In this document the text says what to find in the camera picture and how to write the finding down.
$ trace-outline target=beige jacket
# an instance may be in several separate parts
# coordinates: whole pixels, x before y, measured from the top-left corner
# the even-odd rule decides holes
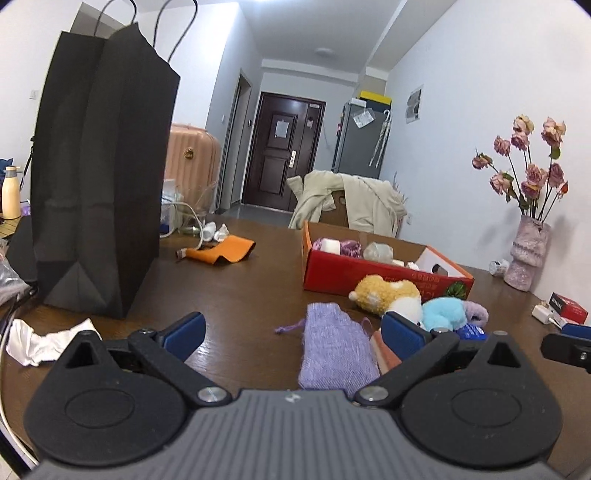
[[[301,229],[306,220],[318,222],[322,210],[334,210],[332,193],[345,191],[349,228],[394,236],[398,221],[406,214],[402,195],[388,181],[353,177],[343,173],[314,170],[304,178],[292,177],[287,185],[298,203],[290,228]]]

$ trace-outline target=metal screw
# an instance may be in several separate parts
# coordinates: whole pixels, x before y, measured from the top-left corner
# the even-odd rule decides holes
[[[359,390],[359,396],[366,401],[382,401],[388,398],[388,390],[378,385],[371,385]]]
[[[228,392],[220,387],[205,387],[199,390],[197,396],[205,403],[218,403],[228,396]]]

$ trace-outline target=ceiling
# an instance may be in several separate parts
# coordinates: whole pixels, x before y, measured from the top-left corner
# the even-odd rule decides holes
[[[165,2],[135,1],[140,12],[157,11]],[[199,4],[227,1],[230,0],[199,0]],[[360,73],[368,61],[370,67],[389,72],[455,1],[238,0],[238,3],[263,58]],[[193,0],[172,0],[168,8],[193,4]],[[317,48],[329,48],[334,56],[319,56],[314,52]]]
[[[408,0],[369,66],[389,72],[456,0]]]

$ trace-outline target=orange cloth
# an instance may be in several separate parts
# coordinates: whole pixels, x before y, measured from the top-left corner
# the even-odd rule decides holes
[[[183,257],[200,260],[213,265],[220,257],[230,263],[236,263],[246,258],[255,248],[255,242],[235,235],[229,235],[222,243],[213,248],[197,250],[196,248],[183,248]]]

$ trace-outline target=drawstring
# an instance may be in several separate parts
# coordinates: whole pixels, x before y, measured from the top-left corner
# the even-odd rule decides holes
[[[295,330],[297,328],[302,328],[305,325],[306,325],[306,319],[301,319],[298,323],[296,323],[294,325],[289,325],[287,327],[277,327],[275,329],[275,333],[280,335],[282,333],[287,333],[287,332],[290,332],[290,331]]]

